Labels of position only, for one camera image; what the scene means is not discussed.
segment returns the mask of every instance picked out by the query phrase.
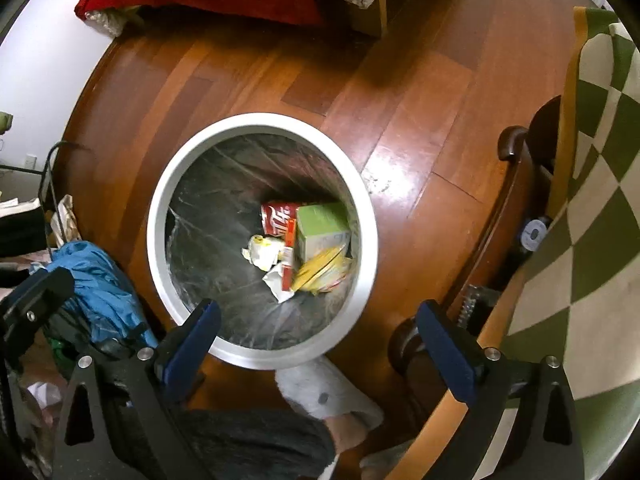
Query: blue plastic bag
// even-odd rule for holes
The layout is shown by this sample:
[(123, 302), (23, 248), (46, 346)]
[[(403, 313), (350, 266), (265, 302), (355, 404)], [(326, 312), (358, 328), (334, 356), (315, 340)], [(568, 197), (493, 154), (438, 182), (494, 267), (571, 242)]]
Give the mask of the blue plastic bag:
[[(126, 338), (141, 322), (148, 326), (133, 285), (97, 245), (85, 241), (63, 245), (53, 253), (47, 270), (58, 267), (70, 270), (76, 280), (76, 298), (68, 300), (64, 308), (84, 315), (91, 326), (93, 343)], [(148, 346), (158, 345), (149, 329), (144, 331), (142, 339)]]

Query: blue gripper pad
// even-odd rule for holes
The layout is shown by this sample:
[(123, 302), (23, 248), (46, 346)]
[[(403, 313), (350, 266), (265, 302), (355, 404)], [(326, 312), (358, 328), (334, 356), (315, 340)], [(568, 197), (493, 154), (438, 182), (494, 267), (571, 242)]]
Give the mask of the blue gripper pad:
[[(185, 320), (184, 325), (187, 325), (188, 321), (189, 318)], [(190, 393), (198, 369), (218, 335), (221, 323), (222, 316), (218, 304), (212, 301), (204, 306), (197, 322), (164, 367), (162, 382), (165, 400), (181, 402)]]
[(438, 369), (447, 388), (459, 402), (471, 406), (476, 400), (477, 372), (473, 364), (480, 347), (471, 339), (476, 349), (471, 348), (469, 356), (468, 340), (460, 345), (460, 340), (468, 333), (458, 333), (460, 329), (453, 325), (441, 312), (440, 306), (433, 300), (423, 301), (415, 315), (415, 324), (424, 346)]

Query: trash can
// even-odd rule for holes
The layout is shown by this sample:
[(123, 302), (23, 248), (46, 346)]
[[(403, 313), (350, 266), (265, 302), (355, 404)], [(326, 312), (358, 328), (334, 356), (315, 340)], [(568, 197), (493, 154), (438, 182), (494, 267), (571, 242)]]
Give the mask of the trash can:
[[(325, 294), (278, 304), (241, 255), (262, 231), (268, 200), (340, 201), (353, 265)], [(369, 195), (340, 148), (316, 128), (278, 114), (233, 116), (208, 126), (175, 154), (153, 195), (146, 231), (151, 275), (174, 321), (202, 298), (222, 311), (209, 352), (260, 370), (292, 367), (335, 346), (362, 313), (376, 273), (378, 231)]]

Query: wooden bed leg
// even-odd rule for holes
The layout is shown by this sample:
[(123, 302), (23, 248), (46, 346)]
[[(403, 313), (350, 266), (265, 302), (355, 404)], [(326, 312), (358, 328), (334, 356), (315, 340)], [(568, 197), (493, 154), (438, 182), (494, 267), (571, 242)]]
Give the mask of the wooden bed leg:
[(349, 4), (351, 28), (374, 38), (386, 34), (386, 0), (375, 0), (367, 9)]

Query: green box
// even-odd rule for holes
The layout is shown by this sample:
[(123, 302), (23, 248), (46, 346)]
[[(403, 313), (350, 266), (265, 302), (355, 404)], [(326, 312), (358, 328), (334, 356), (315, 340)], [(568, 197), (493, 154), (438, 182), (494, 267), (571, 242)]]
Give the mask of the green box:
[(305, 205), (296, 215), (296, 253), (308, 262), (325, 249), (344, 245), (346, 253), (351, 238), (347, 210), (339, 202)]

